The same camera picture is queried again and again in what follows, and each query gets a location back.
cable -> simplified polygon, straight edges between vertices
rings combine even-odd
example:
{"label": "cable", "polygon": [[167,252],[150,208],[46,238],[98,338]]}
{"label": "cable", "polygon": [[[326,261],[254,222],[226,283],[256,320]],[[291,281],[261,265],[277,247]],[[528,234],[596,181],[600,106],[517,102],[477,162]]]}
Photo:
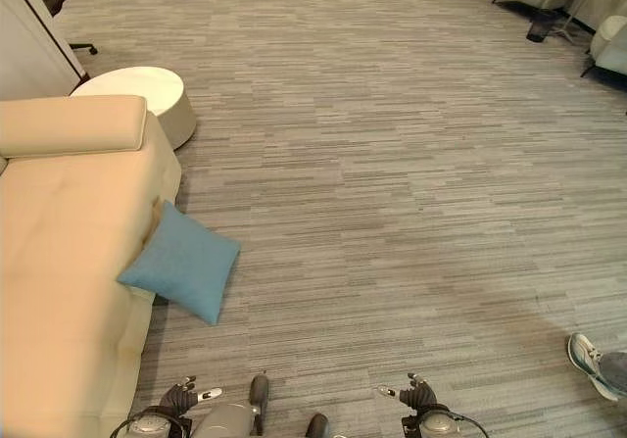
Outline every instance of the cable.
{"label": "cable", "polygon": [[467,421],[467,422],[472,423],[474,426],[476,426],[477,428],[479,428],[481,430],[481,433],[483,433],[486,438],[490,438],[490,435],[488,435],[488,432],[485,430],[485,428],[483,426],[481,426],[481,424],[478,421],[473,420],[469,416],[465,416],[465,415],[462,415],[462,414],[456,414],[455,412],[449,412],[449,414],[450,414],[449,416],[453,420]]}
{"label": "cable", "polygon": [[420,421],[424,421],[426,417],[428,417],[430,415],[435,415],[435,414],[444,414],[447,417],[452,418],[455,421],[467,421],[469,423],[472,423],[474,426],[476,426],[477,428],[479,428],[481,430],[481,433],[483,433],[483,435],[486,438],[490,438],[490,435],[488,434],[488,432],[485,430],[485,428],[483,426],[481,426],[481,424],[478,421],[473,420],[469,416],[465,416],[465,415],[462,415],[462,414],[456,414],[455,412],[451,412],[451,411],[444,411],[444,410],[429,411],[429,412],[424,413],[420,417]]}

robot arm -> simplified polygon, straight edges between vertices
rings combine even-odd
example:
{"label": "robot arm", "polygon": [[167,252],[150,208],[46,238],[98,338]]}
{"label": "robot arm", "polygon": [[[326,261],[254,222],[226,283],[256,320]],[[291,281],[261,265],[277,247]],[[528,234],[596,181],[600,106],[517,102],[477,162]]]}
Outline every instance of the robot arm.
{"label": "robot arm", "polygon": [[196,376],[187,376],[180,383],[174,384],[161,398],[158,406],[149,407],[121,423],[111,434],[111,438],[116,438],[126,427],[126,438],[187,438],[189,420],[182,416],[199,402],[222,394],[219,387],[201,393],[193,392],[195,380]]}
{"label": "robot arm", "polygon": [[395,391],[388,386],[379,386],[377,391],[416,411],[416,415],[403,417],[401,424],[406,438],[462,438],[458,423],[469,421],[479,428],[486,438],[488,433],[472,418],[451,412],[438,404],[431,386],[420,376],[409,373],[411,389]]}

trash can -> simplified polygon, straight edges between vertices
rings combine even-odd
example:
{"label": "trash can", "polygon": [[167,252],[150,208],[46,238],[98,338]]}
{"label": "trash can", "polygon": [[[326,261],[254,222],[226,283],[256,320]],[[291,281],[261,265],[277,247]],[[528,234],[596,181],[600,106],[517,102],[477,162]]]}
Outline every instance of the trash can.
{"label": "trash can", "polygon": [[551,32],[558,13],[553,10],[539,10],[527,32],[527,39],[534,43],[542,43]]}

table leg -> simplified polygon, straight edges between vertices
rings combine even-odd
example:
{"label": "table leg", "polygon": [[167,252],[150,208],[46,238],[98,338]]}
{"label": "table leg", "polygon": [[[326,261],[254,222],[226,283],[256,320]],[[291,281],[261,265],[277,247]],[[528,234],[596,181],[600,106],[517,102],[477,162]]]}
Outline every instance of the table leg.
{"label": "table leg", "polygon": [[577,2],[577,5],[574,6],[574,8],[572,10],[572,13],[570,14],[568,19],[566,20],[566,23],[564,23],[560,28],[558,28],[555,31],[553,31],[552,34],[560,34],[561,36],[566,38],[568,41],[570,41],[571,44],[574,44],[572,36],[570,36],[570,33],[568,32],[568,26],[572,22],[572,19],[574,19],[575,16],[577,15],[577,13],[579,12],[579,9],[581,9],[581,6],[584,5],[585,1],[586,0],[579,0]]}

sneaker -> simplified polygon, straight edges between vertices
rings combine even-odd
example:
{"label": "sneaker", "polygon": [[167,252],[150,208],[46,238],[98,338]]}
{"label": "sneaker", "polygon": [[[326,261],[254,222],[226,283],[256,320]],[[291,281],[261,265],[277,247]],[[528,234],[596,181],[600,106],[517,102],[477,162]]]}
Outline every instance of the sneaker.
{"label": "sneaker", "polygon": [[618,401],[618,396],[603,382],[599,373],[599,360],[603,354],[595,348],[585,335],[573,333],[568,338],[567,351],[570,362],[588,375],[599,394],[610,401]]}

